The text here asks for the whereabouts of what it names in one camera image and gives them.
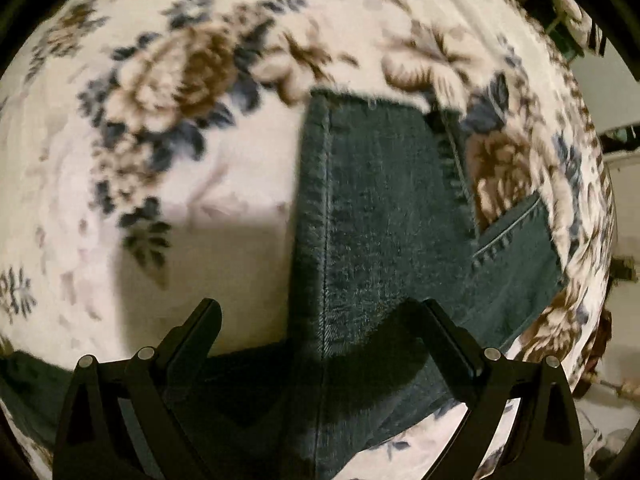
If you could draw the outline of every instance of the black clamp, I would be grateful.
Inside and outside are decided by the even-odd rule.
[[[577,413],[557,358],[524,363],[508,360],[495,348],[482,349],[433,300],[407,300],[401,310],[453,397],[468,407],[423,480],[471,480],[506,403],[517,398],[510,437],[488,478],[584,478]],[[171,411],[187,396],[221,326],[219,304],[203,300],[157,349],[142,348],[128,361],[103,364],[94,356],[82,357],[61,414],[53,480],[247,478],[239,471],[235,478],[212,473]]]
[[[219,304],[203,300],[157,349],[103,364],[82,357],[56,435],[53,479],[214,478],[168,408],[188,393],[221,327]],[[140,431],[148,453],[134,447]]]
[[[560,361],[508,360],[481,348],[433,300],[404,304],[408,326],[422,339],[465,418],[423,480],[471,480],[500,423],[506,403],[520,399],[507,444],[488,480],[583,480],[578,416]]]

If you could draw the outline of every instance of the jeans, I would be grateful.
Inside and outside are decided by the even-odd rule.
[[[435,298],[482,346],[505,351],[561,289],[536,193],[479,233],[456,135],[409,106],[313,92],[289,341],[209,358],[174,408],[212,468],[252,478],[251,468],[236,471],[250,456],[261,478],[332,478],[359,451],[450,401],[402,321],[404,298]],[[55,381],[35,368],[56,370]],[[0,366],[0,396],[46,447],[69,377],[19,353]]]

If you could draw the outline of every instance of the floral blanket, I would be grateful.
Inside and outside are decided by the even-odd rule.
[[[69,0],[0,82],[0,355],[127,359],[203,297],[225,308],[213,353],[282,339],[316,86],[460,111],[481,227],[540,192],[569,284],[508,356],[554,354],[575,385],[606,288],[610,182],[572,74],[514,0]],[[464,413],[337,478],[421,478]]]

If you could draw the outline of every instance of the blue leaf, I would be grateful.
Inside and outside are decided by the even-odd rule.
[[[231,102],[240,108],[243,115],[250,114],[260,106],[258,83],[247,74],[241,73],[229,90]]]
[[[171,244],[161,236],[152,236],[148,240],[150,244],[155,246],[164,247],[164,248],[171,247]]]
[[[428,102],[429,106],[431,107],[431,111],[434,111],[438,107],[438,99],[436,97],[436,92],[433,89],[433,86],[423,91],[422,96]]]
[[[155,196],[146,197],[145,203],[137,213],[145,220],[155,220],[160,216],[160,201]]]
[[[178,14],[177,16],[172,17],[169,22],[169,29],[175,30],[176,28],[183,28],[188,24],[188,21],[187,16],[184,14]]]
[[[560,163],[564,165],[567,159],[569,159],[569,147],[566,145],[564,135],[562,133],[556,133],[553,137],[551,137],[551,140],[553,141],[554,147],[556,148],[556,153],[558,154]]]
[[[114,67],[109,74],[109,85],[116,86],[118,84],[118,69]]]
[[[166,262],[166,259],[164,257],[164,254],[162,254],[160,251],[149,251],[149,254],[151,255],[151,260],[153,261],[154,265],[158,268],[164,267],[164,264]]]
[[[160,34],[157,32],[144,32],[138,36],[138,40],[136,41],[138,48],[147,48],[149,43],[151,43],[156,38],[159,38]]]
[[[94,128],[99,128],[102,124],[102,119],[104,118],[104,108],[98,108],[98,111],[94,115],[94,118],[91,119],[91,126]]]
[[[170,230],[171,230],[171,226],[166,222],[156,222],[155,224],[152,224],[151,227],[149,228],[149,232],[151,234],[164,234],[165,232],[168,232]]]
[[[267,20],[255,27],[242,38],[242,47],[257,53],[260,52],[264,48],[267,33],[274,24],[275,22],[273,20]]]
[[[167,133],[163,134],[169,149],[175,152],[186,152],[193,160],[200,160],[205,151],[205,140],[200,130],[189,121],[181,121]]]
[[[500,72],[497,77],[489,84],[489,90],[495,103],[498,105],[503,114],[509,110],[509,87],[504,72]]]
[[[156,173],[162,173],[171,167],[174,152],[161,140],[153,143],[153,153],[149,161],[149,169]]]
[[[102,129],[102,143],[108,150],[115,148],[116,143],[127,131],[127,127],[123,123],[106,123]]]
[[[407,441],[405,440],[400,440],[398,442],[394,442],[393,446],[395,449],[397,449],[398,451],[402,451],[404,449],[407,449],[409,447],[411,447],[411,444],[409,444]]]
[[[205,152],[206,142],[200,130],[191,123],[185,123],[180,128],[180,131],[187,155],[191,160],[201,160]]]
[[[135,46],[121,46],[113,50],[111,59],[114,61],[124,61],[133,56],[138,49]]]
[[[230,126],[236,125],[236,120],[234,119],[234,115],[231,113],[231,110],[222,103],[216,103],[213,110],[209,112],[208,118],[211,124],[217,126],[221,130],[225,130]]]
[[[589,311],[584,307],[583,303],[578,307],[576,314],[576,319],[581,326],[584,326],[589,322]]]
[[[501,130],[509,108],[509,89],[504,73],[500,72],[480,95],[476,95],[460,123],[463,130],[487,134]]]
[[[258,59],[258,52],[238,45],[234,49],[234,64],[240,72],[249,72],[249,68]]]
[[[140,220],[138,215],[126,213],[120,217],[120,220],[118,221],[118,227],[122,229],[128,229],[129,227],[135,225],[138,220]]]
[[[213,4],[213,0],[193,0],[193,3],[199,7],[210,7]]]
[[[107,196],[109,194],[109,183],[106,180],[98,182],[95,185],[96,197]]]
[[[106,180],[95,185],[95,201],[105,215],[110,215],[115,210],[113,200],[109,196],[109,183]]]
[[[274,2],[270,2],[270,1],[260,2],[260,5],[263,6],[265,9],[270,10],[271,12],[275,12],[276,14],[284,13],[284,7]]]
[[[191,18],[191,24],[208,22],[211,19],[208,12],[201,12],[195,18]]]
[[[449,399],[439,410],[434,413],[434,417],[436,418],[436,420],[442,418],[459,404],[460,403],[456,399]]]

